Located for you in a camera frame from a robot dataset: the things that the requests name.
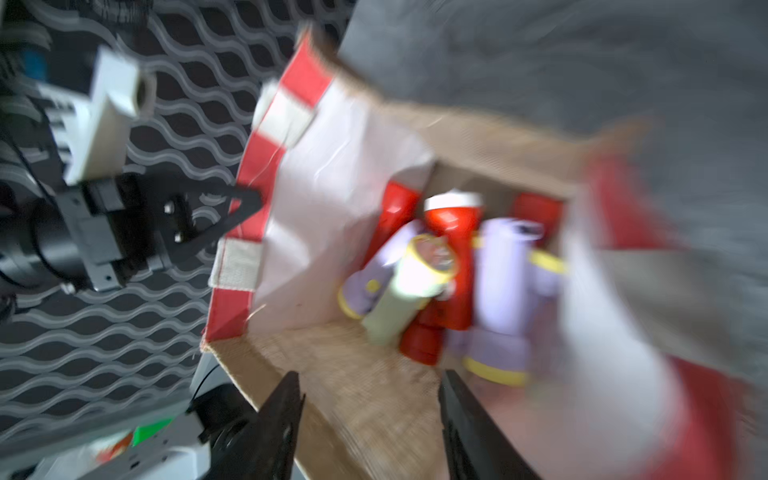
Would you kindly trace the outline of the purple flashlight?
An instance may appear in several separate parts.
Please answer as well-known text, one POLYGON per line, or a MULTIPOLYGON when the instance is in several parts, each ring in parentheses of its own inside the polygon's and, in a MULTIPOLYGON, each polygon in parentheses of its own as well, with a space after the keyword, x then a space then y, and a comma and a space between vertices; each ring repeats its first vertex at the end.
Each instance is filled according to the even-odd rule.
POLYGON ((566 273, 564 262, 546 251, 535 249, 529 254, 529 263, 534 292, 543 297, 556 297, 566 273))
POLYGON ((352 273, 338 290, 337 301, 348 317, 361 320, 375 306, 388 286, 394 268, 409 242, 425 232, 424 223, 414 219, 402 226, 360 270, 352 273))
POLYGON ((473 375, 504 386, 528 380, 532 314, 530 253, 542 226, 516 218, 482 223, 475 256, 473 326, 463 357, 473 375))

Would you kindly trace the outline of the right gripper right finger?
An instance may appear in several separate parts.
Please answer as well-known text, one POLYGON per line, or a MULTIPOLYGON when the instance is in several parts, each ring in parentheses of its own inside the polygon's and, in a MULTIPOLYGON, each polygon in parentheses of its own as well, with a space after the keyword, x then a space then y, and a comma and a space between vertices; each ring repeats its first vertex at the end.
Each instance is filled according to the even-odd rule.
POLYGON ((451 479, 540 480, 456 371, 442 374, 438 399, 451 479))

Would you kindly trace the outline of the green flashlight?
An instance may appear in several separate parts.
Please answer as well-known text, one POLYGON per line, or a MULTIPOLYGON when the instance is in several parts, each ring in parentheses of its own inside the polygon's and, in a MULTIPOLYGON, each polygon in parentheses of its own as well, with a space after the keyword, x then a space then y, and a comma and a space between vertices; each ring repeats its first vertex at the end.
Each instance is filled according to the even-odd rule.
POLYGON ((429 301, 454 281, 457 271, 457 256, 443 238, 415 236, 384 293, 362 321, 368 341, 377 346, 393 344, 429 301))

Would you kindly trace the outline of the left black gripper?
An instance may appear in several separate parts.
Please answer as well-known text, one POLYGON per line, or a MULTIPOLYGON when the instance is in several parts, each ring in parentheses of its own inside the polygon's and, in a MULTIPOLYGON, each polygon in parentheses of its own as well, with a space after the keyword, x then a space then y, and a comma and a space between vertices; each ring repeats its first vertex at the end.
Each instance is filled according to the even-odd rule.
POLYGON ((168 270, 216 243, 263 207, 259 190, 166 173, 87 181, 55 196, 63 234, 53 270, 77 289, 111 291, 138 271, 168 270), (200 229, 191 200, 219 196, 234 210, 200 229))

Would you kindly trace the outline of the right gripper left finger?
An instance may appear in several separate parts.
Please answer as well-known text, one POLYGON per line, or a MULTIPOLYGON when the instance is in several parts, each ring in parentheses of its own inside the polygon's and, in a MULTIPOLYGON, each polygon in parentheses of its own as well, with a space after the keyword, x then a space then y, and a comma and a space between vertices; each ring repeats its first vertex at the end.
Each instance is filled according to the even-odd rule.
POLYGON ((289 479, 305 396, 299 375, 286 373, 206 479, 289 479))

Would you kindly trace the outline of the red flashlight top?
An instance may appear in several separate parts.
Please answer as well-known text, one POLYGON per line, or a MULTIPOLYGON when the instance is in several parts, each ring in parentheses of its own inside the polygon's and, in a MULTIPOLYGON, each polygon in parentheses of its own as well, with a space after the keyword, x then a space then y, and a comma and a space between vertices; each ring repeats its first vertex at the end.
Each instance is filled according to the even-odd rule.
POLYGON ((514 218, 539 223, 543 236, 536 241, 538 248, 546 248, 558 232, 563 216, 564 202, 537 193, 520 193, 512 203, 510 214, 514 218))

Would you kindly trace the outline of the red jute Christmas tote bag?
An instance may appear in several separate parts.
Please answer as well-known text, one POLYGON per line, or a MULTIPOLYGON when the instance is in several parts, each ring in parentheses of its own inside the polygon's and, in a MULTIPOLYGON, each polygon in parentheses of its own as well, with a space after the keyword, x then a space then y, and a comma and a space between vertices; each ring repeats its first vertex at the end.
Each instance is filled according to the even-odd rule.
POLYGON ((306 27, 205 346, 255 406, 301 401, 311 479, 763 479, 732 317, 629 161, 653 134, 391 102, 306 27))

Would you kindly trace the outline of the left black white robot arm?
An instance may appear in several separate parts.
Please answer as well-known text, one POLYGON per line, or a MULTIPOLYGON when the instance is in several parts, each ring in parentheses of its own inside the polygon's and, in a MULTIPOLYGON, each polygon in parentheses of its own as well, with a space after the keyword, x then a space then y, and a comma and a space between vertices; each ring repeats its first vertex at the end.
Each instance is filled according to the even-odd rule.
POLYGON ((194 256, 259 213, 261 193, 163 172, 129 173, 133 126, 148 119, 155 75, 101 46, 88 91, 30 80, 32 108, 62 161, 58 188, 33 178, 35 198, 1 190, 1 301, 58 285, 123 288, 141 269, 162 271, 194 256))

